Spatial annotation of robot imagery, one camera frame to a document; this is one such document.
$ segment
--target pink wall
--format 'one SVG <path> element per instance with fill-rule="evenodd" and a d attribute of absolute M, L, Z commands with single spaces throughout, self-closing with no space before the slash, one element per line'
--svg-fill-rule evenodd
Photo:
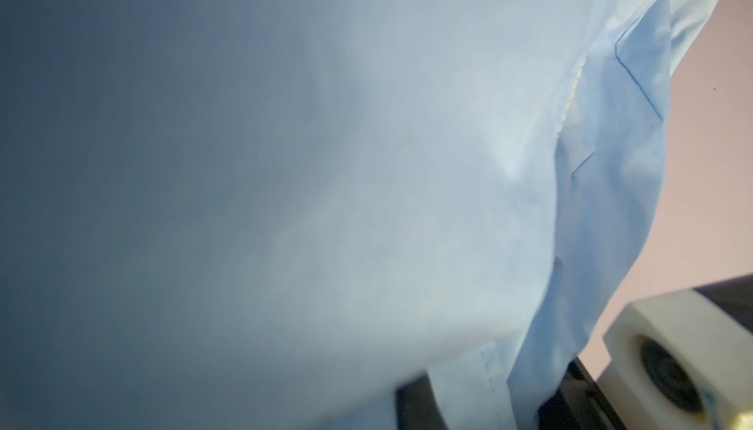
<path fill-rule="evenodd" d="M 580 354 L 635 299 L 753 271 L 753 0 L 722 0 L 672 80 L 666 187 L 643 253 Z"/>

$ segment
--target light blue shirt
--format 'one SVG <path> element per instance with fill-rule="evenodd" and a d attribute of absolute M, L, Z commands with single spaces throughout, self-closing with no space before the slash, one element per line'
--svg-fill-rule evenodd
<path fill-rule="evenodd" d="M 428 369 L 451 430 L 531 427 L 715 1 L 0 3 L 0 407 L 389 428 Z"/>

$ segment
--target black object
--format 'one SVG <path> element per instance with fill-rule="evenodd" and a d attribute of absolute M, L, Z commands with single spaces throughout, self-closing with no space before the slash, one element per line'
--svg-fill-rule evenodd
<path fill-rule="evenodd" d="M 399 430 L 447 430 L 424 374 L 398 389 Z M 538 410 L 539 430 L 626 430 L 597 384 L 576 359 L 557 393 Z"/>
<path fill-rule="evenodd" d="M 753 274 L 695 289 L 753 334 Z"/>
<path fill-rule="evenodd" d="M 654 386 L 674 405 L 690 414 L 703 411 L 701 398 L 693 381 L 664 347 L 646 340 L 641 346 L 641 362 Z"/>
<path fill-rule="evenodd" d="M 575 359 L 560 389 L 538 409 L 539 430 L 626 430 L 588 371 Z"/>
<path fill-rule="evenodd" d="M 425 374 L 395 393 L 398 430 L 447 430 Z"/>

